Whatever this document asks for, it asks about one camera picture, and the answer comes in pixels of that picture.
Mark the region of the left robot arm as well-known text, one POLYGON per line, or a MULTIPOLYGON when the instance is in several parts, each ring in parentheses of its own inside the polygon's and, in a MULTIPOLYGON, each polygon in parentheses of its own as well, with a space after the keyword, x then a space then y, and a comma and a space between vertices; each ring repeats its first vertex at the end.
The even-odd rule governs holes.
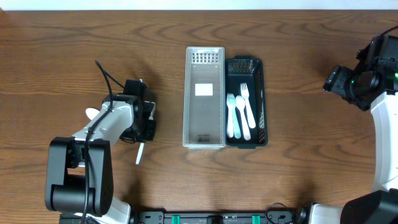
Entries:
POLYGON ((126 80, 107 96, 99 113, 70 137, 49 145, 45 206, 74 223, 129 223, 131 206, 114 196, 111 148, 118 140, 141 146, 155 136, 155 103, 142 80, 126 80))

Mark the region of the white plastic utensil handle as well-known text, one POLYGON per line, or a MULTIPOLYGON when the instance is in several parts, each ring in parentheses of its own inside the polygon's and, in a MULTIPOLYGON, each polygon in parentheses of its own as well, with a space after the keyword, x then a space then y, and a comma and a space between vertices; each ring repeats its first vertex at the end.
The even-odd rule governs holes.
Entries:
POLYGON ((254 129, 256 127, 256 122, 255 122, 254 115, 252 113, 251 105, 249 102, 249 90, 248 90, 247 83, 242 83, 240 85, 240 88, 241 88, 241 96, 244 98, 245 104, 246 104, 248 125, 251 129, 254 129))

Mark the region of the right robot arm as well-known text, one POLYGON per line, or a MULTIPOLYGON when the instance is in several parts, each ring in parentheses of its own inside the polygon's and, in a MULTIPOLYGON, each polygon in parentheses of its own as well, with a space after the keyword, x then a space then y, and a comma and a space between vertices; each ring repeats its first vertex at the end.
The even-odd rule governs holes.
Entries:
POLYGON ((388 32, 358 51, 354 69, 337 65, 323 90, 370 111, 376 135, 376 168, 371 193, 343 207, 311 203, 293 223, 397 223, 397 37, 388 32))

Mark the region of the white plastic spoon long handle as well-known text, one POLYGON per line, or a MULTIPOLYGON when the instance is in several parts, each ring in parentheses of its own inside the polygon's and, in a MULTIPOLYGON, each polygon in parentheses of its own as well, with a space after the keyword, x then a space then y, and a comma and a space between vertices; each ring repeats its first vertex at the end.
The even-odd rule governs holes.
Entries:
POLYGON ((142 155, 144 152, 144 147, 145 147, 145 143, 144 142, 140 143, 139 150, 137 152, 137 157, 136 157, 136 165, 139 165, 139 163, 141 161, 141 158, 142 158, 142 155))

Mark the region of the white plastic fork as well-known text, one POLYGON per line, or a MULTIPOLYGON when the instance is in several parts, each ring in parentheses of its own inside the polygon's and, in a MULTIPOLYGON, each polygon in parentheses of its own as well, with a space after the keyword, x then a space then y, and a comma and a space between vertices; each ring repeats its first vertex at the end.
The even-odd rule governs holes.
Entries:
POLYGON ((233 129, 233 112, 232 112, 232 104, 230 102, 230 94, 227 94, 226 104, 228 107, 228 120, 227 120, 227 136, 232 138, 234 136, 234 129, 233 129))

